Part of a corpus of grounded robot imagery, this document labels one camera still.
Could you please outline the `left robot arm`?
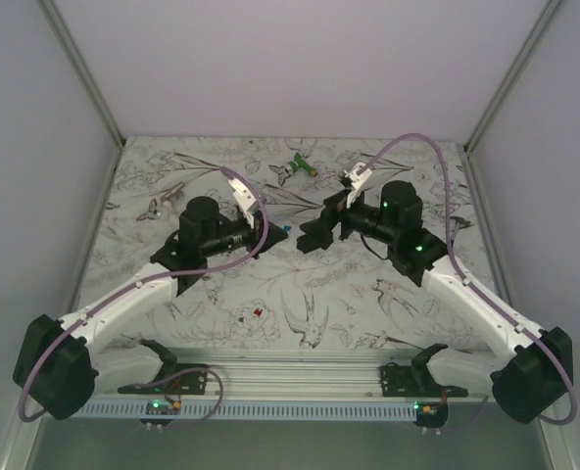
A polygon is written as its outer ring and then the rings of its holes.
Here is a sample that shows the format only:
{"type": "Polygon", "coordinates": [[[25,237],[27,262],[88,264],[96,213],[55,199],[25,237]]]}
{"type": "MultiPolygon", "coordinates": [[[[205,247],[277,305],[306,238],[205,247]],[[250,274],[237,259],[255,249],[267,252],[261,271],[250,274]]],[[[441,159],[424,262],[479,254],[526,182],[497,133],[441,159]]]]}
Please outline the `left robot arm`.
{"type": "Polygon", "coordinates": [[[20,419],[28,423],[45,413],[69,418],[103,388],[169,391],[177,371],[154,343],[144,343],[124,365],[100,360],[99,353],[134,319],[213,273],[210,257],[246,249],[248,259],[256,258],[287,237],[263,209],[250,206],[231,220],[210,197],[190,200],[177,230],[129,281],[78,311],[58,319],[42,314],[29,323],[13,372],[22,389],[20,419]]]}

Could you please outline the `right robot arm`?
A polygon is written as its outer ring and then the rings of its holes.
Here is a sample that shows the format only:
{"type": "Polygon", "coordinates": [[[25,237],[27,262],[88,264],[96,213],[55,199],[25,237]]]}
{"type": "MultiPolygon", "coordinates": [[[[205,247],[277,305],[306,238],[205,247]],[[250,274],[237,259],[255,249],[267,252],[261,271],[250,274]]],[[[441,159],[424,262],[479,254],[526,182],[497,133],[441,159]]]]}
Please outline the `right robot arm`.
{"type": "Polygon", "coordinates": [[[566,417],[553,422],[571,423],[578,402],[570,337],[559,327],[544,329],[477,284],[459,265],[452,244],[424,228],[422,211],[421,199],[405,181],[386,184],[376,207],[347,188],[324,200],[317,231],[323,249],[331,245],[334,228],[340,228],[342,239],[358,233],[384,243],[387,259],[400,274],[449,306],[490,348],[489,355],[444,345],[428,348],[415,359],[414,390],[429,397],[444,386],[463,388],[493,398],[522,424],[542,418],[550,406],[568,398],[566,417]]]}

